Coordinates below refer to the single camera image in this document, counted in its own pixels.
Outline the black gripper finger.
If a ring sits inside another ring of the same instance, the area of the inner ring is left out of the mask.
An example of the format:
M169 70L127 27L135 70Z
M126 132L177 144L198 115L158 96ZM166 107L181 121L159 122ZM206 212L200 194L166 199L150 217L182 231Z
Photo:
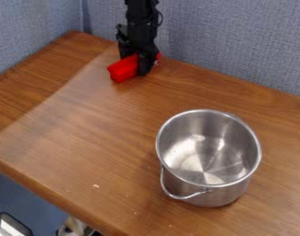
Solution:
M125 59L127 56L134 54L133 47L125 40L118 40L118 53L121 59Z
M139 53L137 57L137 74L145 76L151 68L157 65L159 60L159 53Z

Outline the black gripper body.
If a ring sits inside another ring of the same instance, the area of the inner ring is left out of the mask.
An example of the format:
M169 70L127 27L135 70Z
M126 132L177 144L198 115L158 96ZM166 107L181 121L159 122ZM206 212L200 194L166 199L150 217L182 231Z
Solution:
M159 13L147 16L126 14L126 25L117 25L117 40L127 41L134 53L159 52L154 42L159 26Z

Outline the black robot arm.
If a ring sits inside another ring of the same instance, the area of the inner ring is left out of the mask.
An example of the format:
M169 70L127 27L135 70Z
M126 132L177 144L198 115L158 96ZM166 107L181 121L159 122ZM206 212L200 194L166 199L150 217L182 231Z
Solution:
M150 72L159 53L155 37L163 15L157 9L158 4L159 0L125 0L126 24L117 25L119 58L137 55L135 73L139 76Z

